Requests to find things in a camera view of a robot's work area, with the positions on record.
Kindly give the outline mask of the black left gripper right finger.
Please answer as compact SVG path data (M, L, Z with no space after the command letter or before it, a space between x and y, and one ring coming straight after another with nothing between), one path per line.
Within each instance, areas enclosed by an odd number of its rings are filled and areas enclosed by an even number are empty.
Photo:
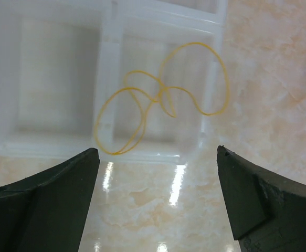
M241 251L306 251L306 185L217 148L218 176Z

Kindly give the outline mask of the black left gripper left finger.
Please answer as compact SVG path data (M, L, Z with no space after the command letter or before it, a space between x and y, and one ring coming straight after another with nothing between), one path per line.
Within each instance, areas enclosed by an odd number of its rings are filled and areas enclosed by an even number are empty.
M0 251L78 251L99 165L89 148L0 186Z

